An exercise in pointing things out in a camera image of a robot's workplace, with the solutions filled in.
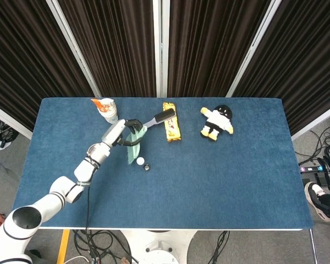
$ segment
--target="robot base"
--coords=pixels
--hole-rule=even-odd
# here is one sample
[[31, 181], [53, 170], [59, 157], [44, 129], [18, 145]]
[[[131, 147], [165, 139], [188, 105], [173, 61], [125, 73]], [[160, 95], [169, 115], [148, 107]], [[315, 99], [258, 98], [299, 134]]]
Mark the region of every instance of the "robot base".
[[189, 244], [197, 230], [121, 230], [139, 264], [187, 264]]

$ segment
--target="table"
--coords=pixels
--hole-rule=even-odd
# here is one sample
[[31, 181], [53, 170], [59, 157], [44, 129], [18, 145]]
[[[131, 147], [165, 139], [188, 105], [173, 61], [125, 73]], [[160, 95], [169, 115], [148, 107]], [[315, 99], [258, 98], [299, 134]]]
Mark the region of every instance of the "table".
[[[282, 102], [276, 98], [115, 98], [119, 118], [145, 123], [173, 102], [182, 140], [168, 143], [164, 125], [149, 128], [140, 156], [146, 172], [112, 148], [91, 185], [96, 229], [311, 229], [312, 219]], [[200, 136], [205, 106], [227, 105], [234, 134]], [[42, 100], [14, 208], [45, 195], [74, 169], [109, 128], [90, 98]], [[86, 192], [42, 228], [83, 228]]]

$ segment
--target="plush toy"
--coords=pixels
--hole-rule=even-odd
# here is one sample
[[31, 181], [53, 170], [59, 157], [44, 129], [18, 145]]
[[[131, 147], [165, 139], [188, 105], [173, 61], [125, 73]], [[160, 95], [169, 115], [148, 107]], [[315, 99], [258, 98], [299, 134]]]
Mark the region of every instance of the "plush toy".
[[215, 107], [213, 112], [206, 107], [202, 107], [200, 112], [208, 118], [202, 131], [200, 131], [201, 136], [216, 141], [218, 134], [223, 130], [226, 130], [231, 135], [233, 134], [233, 127], [230, 122], [232, 111], [228, 106], [222, 104]]

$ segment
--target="green cloth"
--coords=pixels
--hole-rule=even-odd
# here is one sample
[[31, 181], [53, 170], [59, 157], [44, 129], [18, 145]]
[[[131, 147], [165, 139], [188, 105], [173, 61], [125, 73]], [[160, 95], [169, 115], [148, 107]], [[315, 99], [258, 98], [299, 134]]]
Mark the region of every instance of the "green cloth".
[[[127, 136], [126, 140], [130, 142], [136, 141], [137, 139], [144, 136], [144, 134], [147, 132], [147, 129], [148, 128], [146, 126], [143, 126], [141, 130], [139, 131], [136, 130], [135, 134], [130, 133]], [[141, 148], [140, 143], [138, 143], [133, 147], [127, 147], [128, 164], [131, 164], [138, 157], [140, 148]]]

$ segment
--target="white ball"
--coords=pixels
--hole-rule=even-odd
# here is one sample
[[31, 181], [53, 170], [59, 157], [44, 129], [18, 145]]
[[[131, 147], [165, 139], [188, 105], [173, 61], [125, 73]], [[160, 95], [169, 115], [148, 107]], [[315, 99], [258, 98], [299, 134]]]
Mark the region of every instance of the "white ball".
[[138, 157], [137, 160], [136, 160], [136, 162], [137, 162], [138, 165], [143, 165], [144, 162], [145, 162], [145, 160], [142, 157]]

